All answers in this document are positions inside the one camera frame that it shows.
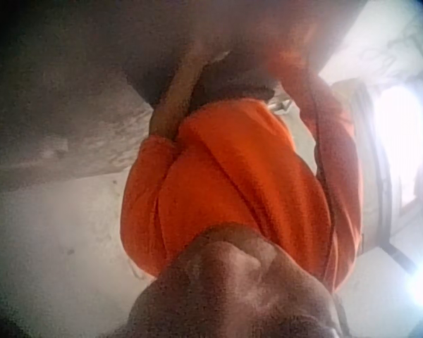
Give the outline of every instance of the hand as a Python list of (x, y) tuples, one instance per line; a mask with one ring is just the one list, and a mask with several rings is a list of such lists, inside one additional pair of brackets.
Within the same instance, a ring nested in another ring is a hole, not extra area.
[(275, 7), (266, 7), (247, 23), (252, 48), (265, 61), (283, 54), (284, 61), (305, 65), (304, 56), (317, 28), (314, 16), (310, 1), (305, 0), (282, 1)]
[(193, 18), (190, 53), (210, 62), (230, 49), (233, 25), (226, 1), (192, 0), (190, 15)]

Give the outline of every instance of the orange shirt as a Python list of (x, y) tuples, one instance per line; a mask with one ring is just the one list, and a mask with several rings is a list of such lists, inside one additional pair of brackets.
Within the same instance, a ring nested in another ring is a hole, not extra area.
[[(288, 128), (252, 99), (207, 104), (183, 121), (175, 142), (144, 140), (121, 216), (124, 249), (138, 266), (157, 276), (195, 236), (237, 222), (277, 243), (334, 290), (357, 253), (361, 178), (350, 120), (329, 88), (320, 88), (327, 101), (320, 101), (317, 176), (295, 153)], [(306, 97), (297, 103), (306, 107), (301, 118), (314, 134), (311, 105)], [(330, 210), (335, 231), (327, 259)]]

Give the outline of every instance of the white wall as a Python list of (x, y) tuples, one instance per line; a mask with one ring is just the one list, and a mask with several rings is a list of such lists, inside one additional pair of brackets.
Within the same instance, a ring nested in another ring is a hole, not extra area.
[(110, 330), (149, 282), (134, 275), (119, 239), (126, 176), (0, 194), (0, 306), (35, 336)]
[[(423, 211), (391, 243), (420, 266)], [(410, 293), (411, 278), (379, 248), (360, 256), (339, 290), (352, 333), (357, 337), (407, 337), (423, 318), (423, 308)]]
[[(409, 40), (423, 47), (423, 7), (414, 0), (369, 0), (321, 76), (334, 83), (361, 78), (368, 85), (392, 85), (423, 69)], [(389, 46), (390, 42), (398, 43)]]

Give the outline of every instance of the person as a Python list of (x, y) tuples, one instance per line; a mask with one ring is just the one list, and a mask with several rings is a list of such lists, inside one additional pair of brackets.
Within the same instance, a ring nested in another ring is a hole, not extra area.
[(332, 294), (355, 262), (362, 223), (350, 116), (298, 44), (274, 52), (280, 43), (267, 35), (264, 43), (275, 48), (263, 48), (266, 69), (317, 141), (316, 175), (259, 99), (213, 101), (189, 112), (216, 36), (198, 34), (185, 50), (128, 176), (123, 247), (156, 279), (119, 332), (337, 337)]

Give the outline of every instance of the wall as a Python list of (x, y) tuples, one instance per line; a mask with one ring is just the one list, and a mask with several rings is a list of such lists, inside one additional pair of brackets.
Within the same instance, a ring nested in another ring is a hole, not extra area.
[(412, 0), (371, 0), (349, 30), (321, 76), (330, 83), (360, 78), (372, 86), (389, 86), (416, 75), (423, 57), (423, 7)]
[(149, 282), (121, 248), (127, 172), (0, 194), (0, 307), (36, 337), (95, 337)]
[(350, 331), (356, 337), (408, 337), (423, 318), (409, 293), (410, 276), (381, 249), (360, 256), (339, 290)]

